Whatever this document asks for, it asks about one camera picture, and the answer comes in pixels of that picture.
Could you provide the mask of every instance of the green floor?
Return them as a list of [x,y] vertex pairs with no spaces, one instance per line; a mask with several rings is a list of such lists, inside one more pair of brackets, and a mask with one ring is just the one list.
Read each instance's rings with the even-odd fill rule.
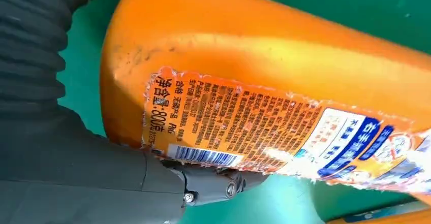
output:
[[[329,20],[431,53],[431,0],[275,0]],[[63,105],[76,110],[95,133],[104,134],[100,115],[100,49],[118,0],[96,0],[74,16],[67,69],[59,79],[67,86]],[[322,223],[348,213],[408,201],[395,193],[312,184],[272,176],[261,187],[236,199],[188,208],[181,224]]]

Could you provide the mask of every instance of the bottle label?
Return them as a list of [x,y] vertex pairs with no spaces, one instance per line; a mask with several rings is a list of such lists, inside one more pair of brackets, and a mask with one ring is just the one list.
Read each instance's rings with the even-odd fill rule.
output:
[[144,96],[143,147],[188,163],[379,188],[428,152],[408,119],[210,75],[163,67]]

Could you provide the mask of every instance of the bolt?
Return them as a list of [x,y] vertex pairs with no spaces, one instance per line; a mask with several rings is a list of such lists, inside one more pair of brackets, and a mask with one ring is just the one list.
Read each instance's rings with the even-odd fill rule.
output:
[[236,184],[230,182],[228,188],[226,189],[226,195],[228,198],[232,198],[236,193]]
[[187,203],[191,203],[195,200],[195,195],[193,193],[185,193],[183,199]]

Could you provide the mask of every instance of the small blue label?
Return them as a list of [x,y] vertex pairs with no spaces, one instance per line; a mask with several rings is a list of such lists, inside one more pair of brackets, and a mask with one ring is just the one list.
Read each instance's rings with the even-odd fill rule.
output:
[[377,139],[374,141],[374,143],[366,150],[364,154],[362,154],[359,159],[361,161],[366,161],[371,156],[373,156],[377,150],[383,145],[383,143],[389,138],[389,136],[392,134],[394,128],[393,126],[386,126],[380,135],[377,137]]
[[328,177],[346,167],[368,146],[380,129],[379,121],[366,117],[361,127],[347,146],[327,165],[318,171],[323,177]]
[[418,173],[419,173],[419,172],[421,172],[421,171],[422,171],[422,168],[420,168],[420,167],[415,167],[415,168],[413,168],[410,172],[408,172],[408,173],[404,174],[403,176],[401,176],[401,177],[399,177],[399,178],[401,178],[401,179],[406,179],[406,178],[409,178],[409,177],[413,177],[414,175],[418,174]]

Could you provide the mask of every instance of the orange plastic bottle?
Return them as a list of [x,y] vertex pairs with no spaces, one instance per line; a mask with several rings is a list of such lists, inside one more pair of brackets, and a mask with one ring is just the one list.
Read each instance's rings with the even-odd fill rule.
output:
[[430,85],[428,55],[269,0],[121,0],[101,66],[114,142],[418,193]]

